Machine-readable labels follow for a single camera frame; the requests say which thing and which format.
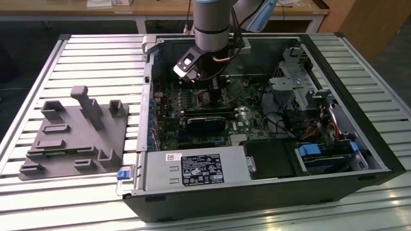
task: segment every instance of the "blue tab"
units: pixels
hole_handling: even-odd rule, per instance
[[[298,147],[298,148],[297,148],[297,152],[300,153],[300,156],[306,155],[305,150],[304,150],[302,147]]]
[[[129,175],[129,170],[120,170],[117,172],[117,180],[128,180],[130,178]]]
[[[320,148],[316,144],[304,144],[298,147],[297,151],[300,156],[321,154]]]
[[[353,152],[357,152],[360,150],[358,147],[357,147],[357,144],[354,142],[350,142],[349,146],[350,146]]]

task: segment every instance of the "warning label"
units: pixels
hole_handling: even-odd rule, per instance
[[[220,154],[181,156],[182,185],[224,183]]]

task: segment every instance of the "metal bracket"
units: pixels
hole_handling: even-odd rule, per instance
[[[142,53],[148,54],[156,45],[156,35],[145,35],[141,41]]]

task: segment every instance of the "workbench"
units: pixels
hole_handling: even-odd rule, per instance
[[[322,56],[406,171],[411,110],[345,38],[310,34]],[[69,230],[382,230],[411,225],[411,172],[337,202],[144,223],[121,201],[133,184],[116,173],[19,181],[18,168],[41,125],[43,101],[75,105],[70,87],[86,85],[98,104],[129,105],[122,165],[136,162],[142,35],[61,36],[0,144],[0,229]],[[318,83],[326,84],[313,70]]]
[[[132,20],[137,32],[146,34],[146,20],[185,20],[188,0],[134,0],[130,6],[113,5],[111,9],[91,11],[85,5],[86,0],[0,0],[0,21]],[[284,12],[276,7],[269,20],[309,21],[306,32],[316,32],[328,10],[320,9],[312,0],[288,6],[292,7],[284,8]]]

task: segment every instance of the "aluminum extrusion table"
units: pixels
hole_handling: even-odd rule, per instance
[[[0,144],[0,230],[402,230],[411,225],[411,111],[344,38],[309,35],[406,173],[337,202],[144,223],[121,202],[116,174],[19,181],[18,168],[39,128],[45,100],[74,105],[73,85],[98,104],[129,104],[122,164],[136,161],[144,72],[142,35],[61,36]],[[325,86],[318,74],[318,82]]]

